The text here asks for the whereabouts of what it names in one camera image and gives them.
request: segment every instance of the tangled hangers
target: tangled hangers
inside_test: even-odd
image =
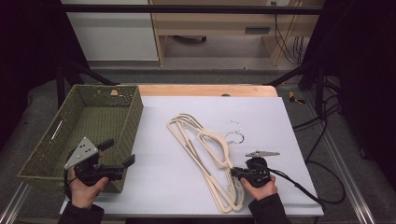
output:
[[[233,168],[233,164],[230,161],[228,145],[224,137],[217,133],[209,132],[193,116],[188,114],[179,114],[175,116],[167,123],[167,127],[200,167],[206,184],[208,185],[213,199],[215,200],[216,206],[218,207],[220,212],[228,213],[232,210],[240,210],[243,207],[243,201],[245,200],[245,192],[240,182],[234,181],[231,176],[231,168]],[[196,135],[197,139],[205,147],[216,167],[218,169],[224,170],[228,182],[228,193],[221,187],[215,177],[210,174],[204,166],[203,162],[201,161],[199,155],[195,150],[194,145],[192,144],[192,141],[189,138],[189,135],[186,132],[186,128],[191,128],[198,132],[198,134]],[[220,160],[216,156],[212,148],[207,143],[206,138],[214,140],[220,145],[223,152],[224,161]]]

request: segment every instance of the green wicker basket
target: green wicker basket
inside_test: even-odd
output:
[[[63,191],[67,155],[85,136],[96,146],[113,138],[114,146],[100,162],[121,164],[132,154],[142,111],[137,86],[75,85],[18,178],[38,189]],[[126,170],[104,192],[122,192],[125,176]]]

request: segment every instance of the white tabletop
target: white tabletop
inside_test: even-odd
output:
[[[215,205],[202,173],[166,123],[179,113],[194,116],[207,130],[225,136],[238,129],[242,144],[229,145],[233,166],[246,168],[246,153],[279,152],[265,158],[268,167],[282,171],[316,195],[311,177],[279,97],[142,96],[144,109],[134,142],[136,162],[127,171],[124,190],[102,193],[95,204],[105,213],[123,217],[251,216],[245,199],[242,210],[222,214]],[[205,165],[225,186],[209,156],[195,144]],[[322,216],[321,207],[289,181],[276,177],[278,193],[288,216]]]

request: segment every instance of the black cable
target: black cable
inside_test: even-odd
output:
[[[325,203],[330,203],[330,204],[339,204],[339,203],[342,203],[342,202],[344,201],[344,199],[346,198],[346,196],[347,196],[347,191],[346,191],[346,188],[345,188],[345,186],[344,186],[344,183],[341,181],[340,177],[338,177],[338,175],[337,175],[335,172],[333,172],[332,170],[330,170],[328,167],[326,167],[325,165],[323,165],[323,164],[321,164],[321,163],[319,163],[319,162],[317,162],[317,161],[307,161],[306,164],[308,164],[308,163],[315,164],[315,165],[317,165],[317,166],[319,166],[319,167],[325,169],[325,170],[326,170],[327,172],[329,172],[331,175],[333,175],[333,176],[337,179],[338,183],[341,185],[341,189],[342,189],[342,191],[343,191],[342,196],[341,196],[341,199],[336,200],[336,201],[328,201],[328,200],[322,199],[322,198],[320,198],[320,197],[318,197],[318,198],[321,199],[321,200],[322,200],[323,202],[325,202]]]
[[[324,103],[323,103],[323,111],[327,111],[327,109],[326,109],[326,104],[329,102],[329,100],[331,100],[332,98],[337,97],[337,96],[338,96],[337,94],[332,95],[332,96],[330,96],[329,98],[327,98],[327,99],[324,101]],[[311,156],[312,156],[312,154],[314,153],[315,149],[317,148],[318,143],[320,142],[320,139],[323,137],[323,135],[324,135],[325,132],[326,132],[326,128],[327,128],[327,114],[326,114],[326,113],[323,113],[323,121],[324,121],[323,130],[322,130],[322,132],[321,132],[321,134],[320,134],[318,140],[315,142],[314,146],[312,147],[312,149],[311,149],[310,152],[308,153],[308,156],[307,156],[306,159],[305,159],[305,163],[306,163],[307,161],[309,161],[309,159],[311,158]]]
[[[332,107],[330,107],[327,111],[325,111],[325,113],[327,114],[327,117],[329,117],[331,114],[339,111],[340,110],[339,107],[334,109],[334,110],[332,110],[334,107],[339,106],[339,105],[340,104],[332,105]],[[316,121],[318,119],[320,119],[320,117],[315,117],[314,119],[311,119],[311,120],[309,120],[307,122],[304,122],[302,124],[296,125],[296,126],[293,127],[293,130],[297,133],[297,132],[303,131],[305,129],[308,129],[309,127],[315,126],[315,125],[320,124],[321,122],[323,122],[323,120],[321,120],[319,122],[313,123],[314,121]]]
[[[293,58],[294,62],[291,62],[291,61],[290,61],[289,57],[292,58],[292,56],[291,56],[291,54],[290,54],[290,52],[289,52],[289,49],[288,49],[288,46],[286,45],[285,40],[283,39],[282,34],[281,34],[280,31],[279,31],[279,28],[277,27],[277,18],[276,18],[276,14],[274,14],[274,17],[275,17],[275,40],[276,40],[276,43],[279,45],[280,49],[282,50],[283,54],[285,55],[285,58],[288,60],[289,63],[297,63],[296,60],[295,60],[294,58]],[[277,40],[277,33],[279,33],[280,38],[282,39],[283,45],[285,46],[285,49],[286,49],[287,53],[289,54],[289,57],[288,57],[288,54],[285,52],[285,50],[283,50],[283,47],[280,45],[279,41]]]
[[[320,206],[321,206],[322,209],[323,209],[323,212],[326,211],[326,205],[324,204],[324,202],[323,202],[321,199],[315,197],[313,194],[311,194],[308,190],[306,190],[306,189],[305,189],[303,186],[301,186],[299,183],[297,183],[297,182],[295,182],[294,180],[292,180],[290,177],[288,177],[288,176],[287,176],[285,173],[283,173],[283,172],[280,172],[280,171],[278,171],[278,170],[273,170],[273,169],[270,169],[270,168],[268,168],[268,169],[269,169],[272,173],[274,173],[274,174],[276,174],[276,175],[279,175],[279,176],[281,176],[281,177],[283,177],[283,178],[289,180],[289,182],[291,182],[291,183],[294,185],[294,187],[296,187],[297,189],[299,189],[300,191],[302,191],[306,196],[308,196],[310,199],[312,199],[312,200],[315,201],[316,203],[320,204]]]

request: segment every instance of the human hand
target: human hand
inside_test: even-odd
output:
[[[268,197],[270,195],[276,194],[277,193],[277,187],[275,186],[275,176],[271,175],[271,181],[266,183],[265,185],[259,187],[259,188],[254,188],[253,186],[250,185],[250,183],[245,179],[241,178],[241,183],[244,186],[244,188],[249,192],[251,197],[254,199],[261,200],[265,197]]]
[[[93,201],[96,196],[103,191],[103,188],[108,182],[108,178],[102,177],[95,185],[88,187],[76,178],[74,167],[70,169],[70,171],[72,181],[69,184],[69,188],[72,192],[72,204],[75,207],[91,209]]]

